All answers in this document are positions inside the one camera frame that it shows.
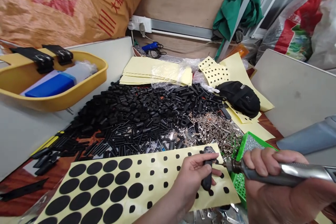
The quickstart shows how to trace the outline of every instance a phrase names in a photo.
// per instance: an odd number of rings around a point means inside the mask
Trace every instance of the power outlet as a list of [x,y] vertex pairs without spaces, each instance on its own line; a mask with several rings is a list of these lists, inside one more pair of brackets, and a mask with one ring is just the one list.
[[130,30],[140,31],[139,25],[141,23],[143,23],[145,26],[145,32],[152,33],[152,20],[147,17],[132,16],[131,20],[128,23],[128,28]]

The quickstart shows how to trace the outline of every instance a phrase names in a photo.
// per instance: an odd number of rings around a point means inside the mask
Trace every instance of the human hand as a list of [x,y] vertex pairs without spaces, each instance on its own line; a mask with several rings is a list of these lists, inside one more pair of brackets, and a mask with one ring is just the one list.
[[[298,152],[277,152],[273,148],[247,151],[243,159],[250,169],[255,169],[264,177],[279,175],[279,162],[308,164]],[[323,208],[336,201],[336,184],[317,178],[308,178],[294,188],[245,179],[245,190],[250,224],[308,223]]]
[[[196,154],[184,158],[180,172],[171,188],[172,193],[177,197],[177,201],[181,201],[184,207],[183,212],[187,213],[193,206],[196,193],[201,186],[201,181],[207,177],[212,171],[213,175],[220,176],[222,172],[217,169],[211,169],[209,164],[203,166],[203,161],[216,159],[218,153]],[[212,178],[211,184],[214,186],[216,182]]]

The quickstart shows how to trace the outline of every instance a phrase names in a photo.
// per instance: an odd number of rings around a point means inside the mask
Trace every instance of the black bag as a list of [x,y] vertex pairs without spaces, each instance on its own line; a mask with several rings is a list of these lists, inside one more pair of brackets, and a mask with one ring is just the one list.
[[260,100],[253,89],[239,81],[224,82],[216,87],[220,95],[226,97],[233,108],[254,118],[260,110]]

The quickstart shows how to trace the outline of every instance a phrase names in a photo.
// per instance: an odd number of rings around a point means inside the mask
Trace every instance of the plastic bag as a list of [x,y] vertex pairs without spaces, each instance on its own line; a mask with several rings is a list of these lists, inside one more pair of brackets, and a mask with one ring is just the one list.
[[63,47],[123,37],[140,0],[0,0],[0,38]]
[[311,38],[313,55],[307,62],[323,70],[336,68],[336,0],[323,0],[323,14]]
[[150,80],[152,88],[164,88],[165,90],[169,91],[171,89],[180,87],[182,85],[181,77],[186,68],[181,64],[176,65],[178,67],[169,73],[167,72],[166,66],[164,64],[154,65],[152,67],[152,76]]
[[321,20],[321,0],[294,0],[288,4],[264,35],[257,62],[266,49],[306,61],[312,55],[311,36]]

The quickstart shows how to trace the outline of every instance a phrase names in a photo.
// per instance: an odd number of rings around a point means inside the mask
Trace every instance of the wooden table surface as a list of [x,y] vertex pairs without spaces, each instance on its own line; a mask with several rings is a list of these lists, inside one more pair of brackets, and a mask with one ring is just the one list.
[[[276,141],[283,138],[281,133],[275,128],[275,126],[267,119],[264,113],[262,113],[259,118],[259,124],[268,130],[274,139],[267,141],[269,144],[277,148]],[[82,141],[96,141],[96,138],[91,139],[78,139]],[[31,183],[48,178],[42,190],[27,194],[25,196],[13,199],[8,202],[0,202],[0,216],[21,216],[27,210],[29,210],[46,192],[52,190],[57,186],[57,184],[62,180],[64,175],[70,168],[70,164],[74,161],[75,157],[61,157],[56,166],[47,172],[44,176],[34,177],[30,173],[24,170],[26,166],[32,159],[27,160],[19,168],[13,171],[8,177],[6,177],[2,182],[0,182],[0,191],[6,192],[19,188]]]

